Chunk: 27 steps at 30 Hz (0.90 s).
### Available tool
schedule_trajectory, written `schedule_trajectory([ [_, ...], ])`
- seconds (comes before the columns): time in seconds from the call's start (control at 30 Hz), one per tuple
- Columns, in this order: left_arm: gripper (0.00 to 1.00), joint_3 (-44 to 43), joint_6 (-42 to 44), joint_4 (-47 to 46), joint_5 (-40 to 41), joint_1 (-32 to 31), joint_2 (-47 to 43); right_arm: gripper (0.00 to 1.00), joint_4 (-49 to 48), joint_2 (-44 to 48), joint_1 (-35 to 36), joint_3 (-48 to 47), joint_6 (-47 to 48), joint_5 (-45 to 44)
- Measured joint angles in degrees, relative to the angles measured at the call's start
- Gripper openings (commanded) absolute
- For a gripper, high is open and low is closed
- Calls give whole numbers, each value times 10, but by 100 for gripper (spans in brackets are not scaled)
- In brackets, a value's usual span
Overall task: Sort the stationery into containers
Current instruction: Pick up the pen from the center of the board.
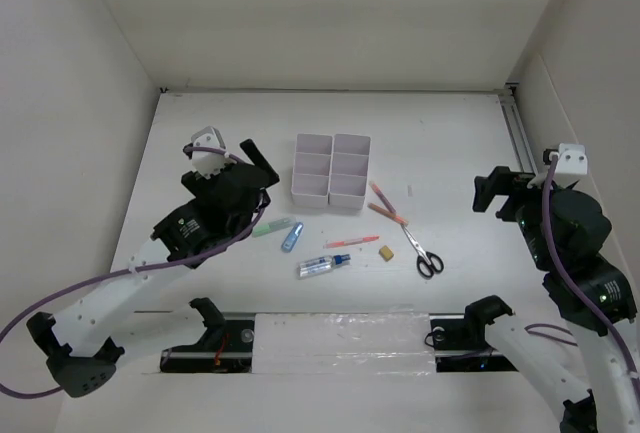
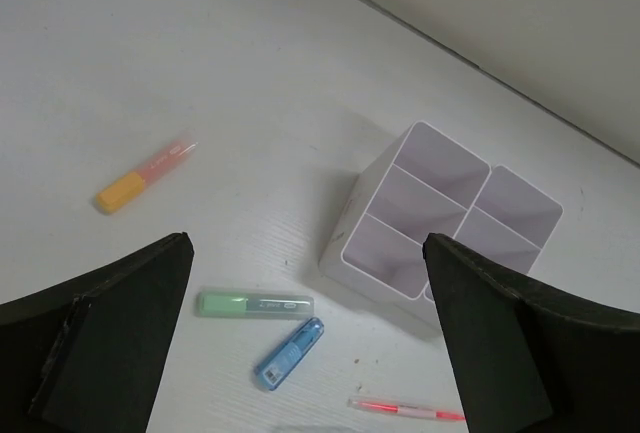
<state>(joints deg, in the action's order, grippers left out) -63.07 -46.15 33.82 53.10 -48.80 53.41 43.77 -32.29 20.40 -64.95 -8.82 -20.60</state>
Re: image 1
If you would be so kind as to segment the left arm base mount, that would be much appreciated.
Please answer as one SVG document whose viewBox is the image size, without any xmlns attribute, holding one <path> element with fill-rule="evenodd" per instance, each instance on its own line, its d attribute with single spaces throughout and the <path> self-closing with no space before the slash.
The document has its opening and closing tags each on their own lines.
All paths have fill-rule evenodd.
<svg viewBox="0 0 640 433">
<path fill-rule="evenodd" d="M 205 331 L 190 345 L 164 350 L 159 369 L 171 374 L 250 373 L 255 340 L 254 314 L 223 314 L 209 298 L 189 303 Z"/>
</svg>

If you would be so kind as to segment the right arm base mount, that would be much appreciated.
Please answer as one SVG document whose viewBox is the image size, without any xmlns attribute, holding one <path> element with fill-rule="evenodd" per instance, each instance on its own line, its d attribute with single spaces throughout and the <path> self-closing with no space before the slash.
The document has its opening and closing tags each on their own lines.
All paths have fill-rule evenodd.
<svg viewBox="0 0 640 433">
<path fill-rule="evenodd" d="M 485 340 L 470 333 L 463 315 L 434 315 L 424 343 L 431 348 L 437 373 L 515 372 L 514 365 Z"/>
</svg>

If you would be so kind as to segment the red highlighter pen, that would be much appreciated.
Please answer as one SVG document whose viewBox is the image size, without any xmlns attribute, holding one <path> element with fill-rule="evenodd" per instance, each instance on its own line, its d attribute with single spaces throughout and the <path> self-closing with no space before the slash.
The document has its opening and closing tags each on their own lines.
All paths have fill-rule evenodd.
<svg viewBox="0 0 640 433">
<path fill-rule="evenodd" d="M 372 235 L 372 236 L 365 236 L 365 237 L 346 239 L 346 240 L 340 240 L 340 241 L 332 241 L 332 242 L 327 242 L 324 245 L 324 248 L 326 248 L 326 249 L 342 248 L 342 247 L 347 247 L 347 246 L 354 246 L 354 245 L 359 245 L 359 244 L 371 243 L 371 242 L 375 242 L 375 241 L 379 240 L 379 238 L 380 238 L 380 236 L 378 236 L 378 235 Z"/>
</svg>

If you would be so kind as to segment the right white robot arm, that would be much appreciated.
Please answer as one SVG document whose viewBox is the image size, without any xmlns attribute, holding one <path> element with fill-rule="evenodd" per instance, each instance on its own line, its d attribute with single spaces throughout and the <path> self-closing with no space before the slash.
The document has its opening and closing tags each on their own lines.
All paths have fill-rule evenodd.
<svg viewBox="0 0 640 433">
<path fill-rule="evenodd" d="M 498 219 L 515 222 L 543 287 L 565 320 L 589 380 L 566 371 L 534 342 L 500 297 L 464 310 L 462 334 L 473 346 L 505 356 L 544 399 L 562 432 L 636 432 L 639 429 L 638 309 L 626 276 L 600 253 L 611 232 L 597 200 L 562 187 L 550 169 L 540 187 L 533 175 L 498 166 L 474 180 L 472 209 L 482 213 L 505 197 Z"/>
</svg>

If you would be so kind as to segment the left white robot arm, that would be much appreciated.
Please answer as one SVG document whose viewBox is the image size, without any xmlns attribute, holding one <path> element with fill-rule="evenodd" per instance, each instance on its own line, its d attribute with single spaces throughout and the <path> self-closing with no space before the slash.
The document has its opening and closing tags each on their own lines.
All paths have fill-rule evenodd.
<svg viewBox="0 0 640 433">
<path fill-rule="evenodd" d="M 184 310 L 141 330 L 125 322 L 171 283 L 251 234 L 271 202 L 268 188 L 280 177 L 253 140 L 240 147 L 245 160 L 200 141 L 186 145 L 192 169 L 181 183 L 191 200 L 153 227 L 125 270 L 99 281 L 64 310 L 36 311 L 29 318 L 29 333 L 68 396 L 101 388 L 145 350 L 191 345 L 208 350 L 224 343 L 226 319 L 207 297 L 192 299 Z"/>
</svg>

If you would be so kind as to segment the purple pen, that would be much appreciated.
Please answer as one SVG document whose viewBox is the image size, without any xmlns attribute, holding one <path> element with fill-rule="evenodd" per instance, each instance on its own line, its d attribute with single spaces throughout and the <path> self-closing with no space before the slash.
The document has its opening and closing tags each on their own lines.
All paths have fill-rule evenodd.
<svg viewBox="0 0 640 433">
<path fill-rule="evenodd" d="M 388 198 L 385 196 L 385 194 L 382 192 L 382 190 L 378 187 L 378 185 L 372 181 L 369 180 L 369 186 L 371 187 L 371 189 L 374 191 L 374 193 L 378 196 L 378 198 L 382 201 L 382 203 L 384 204 L 384 206 L 386 207 L 386 209 L 392 213 L 392 214 L 396 214 L 396 209 L 394 208 L 394 206 L 391 204 L 391 202 L 388 200 Z"/>
</svg>

